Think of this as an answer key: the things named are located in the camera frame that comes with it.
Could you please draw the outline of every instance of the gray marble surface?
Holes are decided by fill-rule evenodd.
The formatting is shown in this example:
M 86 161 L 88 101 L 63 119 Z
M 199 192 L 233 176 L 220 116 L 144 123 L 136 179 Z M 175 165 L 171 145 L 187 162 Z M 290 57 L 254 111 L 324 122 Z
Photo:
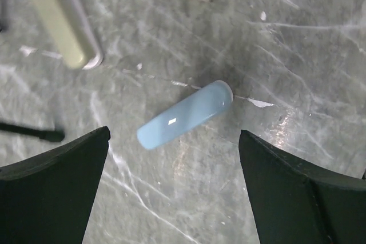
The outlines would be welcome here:
M 66 142 L 112 131 L 85 243 L 259 243 L 241 129 L 327 169 L 365 172 L 365 0 L 82 0 L 106 54 L 90 71 L 45 56 L 56 49 L 30 2 L 7 1 L 0 117 L 61 125 Z M 141 125 L 218 79 L 236 96 L 227 113 L 156 150 L 139 145 Z M 0 166 L 52 148 L 4 134 L 0 144 Z

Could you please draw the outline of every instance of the marble countertop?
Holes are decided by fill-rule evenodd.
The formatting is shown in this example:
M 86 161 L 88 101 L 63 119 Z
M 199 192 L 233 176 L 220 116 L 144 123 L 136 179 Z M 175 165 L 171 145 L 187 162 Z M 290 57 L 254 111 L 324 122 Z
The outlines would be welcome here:
M 365 172 L 364 1 L 82 0 L 106 57 L 71 71 L 30 1 L 7 0 L 0 117 L 61 125 L 65 142 L 109 127 L 85 243 L 257 244 L 241 129 L 338 173 Z M 141 125 L 218 79 L 235 94 L 228 112 L 141 147 Z M 6 134 L 0 144 L 0 166 L 53 148 Z

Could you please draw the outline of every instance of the blue cylindrical object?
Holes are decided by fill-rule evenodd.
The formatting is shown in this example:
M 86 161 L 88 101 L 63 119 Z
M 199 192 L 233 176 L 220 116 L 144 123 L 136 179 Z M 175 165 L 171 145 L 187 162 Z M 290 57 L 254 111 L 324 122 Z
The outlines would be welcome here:
M 148 150 L 163 145 L 227 110 L 233 92 L 224 81 L 215 81 L 167 109 L 137 130 Z

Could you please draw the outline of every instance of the blue eraser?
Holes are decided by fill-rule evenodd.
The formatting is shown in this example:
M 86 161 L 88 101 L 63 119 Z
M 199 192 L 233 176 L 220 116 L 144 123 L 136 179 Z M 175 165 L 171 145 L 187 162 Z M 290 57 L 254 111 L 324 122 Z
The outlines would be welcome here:
M 226 111 L 232 102 L 229 85 L 221 80 L 212 82 L 143 125 L 137 138 L 152 150 Z

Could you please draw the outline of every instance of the beige object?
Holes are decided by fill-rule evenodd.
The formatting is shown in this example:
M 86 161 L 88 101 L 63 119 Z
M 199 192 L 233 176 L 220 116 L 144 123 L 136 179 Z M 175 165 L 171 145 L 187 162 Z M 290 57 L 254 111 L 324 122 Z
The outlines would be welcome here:
M 31 0 L 66 65 L 81 69 L 96 53 L 67 0 Z

